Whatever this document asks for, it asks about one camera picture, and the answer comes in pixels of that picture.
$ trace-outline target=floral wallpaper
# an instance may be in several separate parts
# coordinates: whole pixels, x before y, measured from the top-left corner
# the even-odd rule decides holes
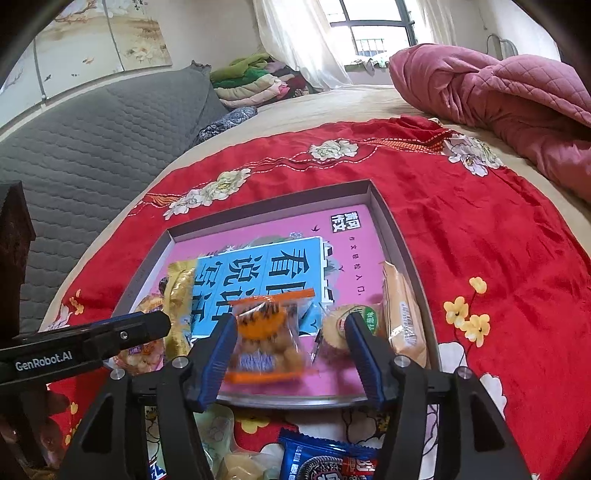
[[[0,88],[0,127],[72,88],[128,70],[172,65],[147,0],[74,0],[22,54]]]

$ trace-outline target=pink blanket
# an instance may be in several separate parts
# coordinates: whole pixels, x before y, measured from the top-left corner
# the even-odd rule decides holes
[[[389,68],[412,106],[493,130],[546,178],[591,202],[591,97],[572,67],[422,44],[394,54]]]

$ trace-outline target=gray mattress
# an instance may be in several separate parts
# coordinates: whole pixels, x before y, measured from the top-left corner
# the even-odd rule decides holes
[[[37,233],[21,289],[22,332],[39,327],[109,222],[226,113],[209,69],[193,64],[79,95],[0,142],[0,182],[22,181]]]

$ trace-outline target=pile of clothes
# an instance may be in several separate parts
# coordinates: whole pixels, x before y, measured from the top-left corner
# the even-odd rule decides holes
[[[220,101],[232,109],[315,93],[300,72],[273,60],[267,53],[234,60],[211,72],[210,79]]]

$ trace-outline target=blue book cover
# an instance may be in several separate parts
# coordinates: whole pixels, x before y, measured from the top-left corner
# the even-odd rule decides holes
[[[314,302],[326,302],[325,242],[319,236],[260,245],[197,260],[191,333],[210,335],[229,301],[313,288]],[[300,332],[315,333],[317,322],[304,319]]]

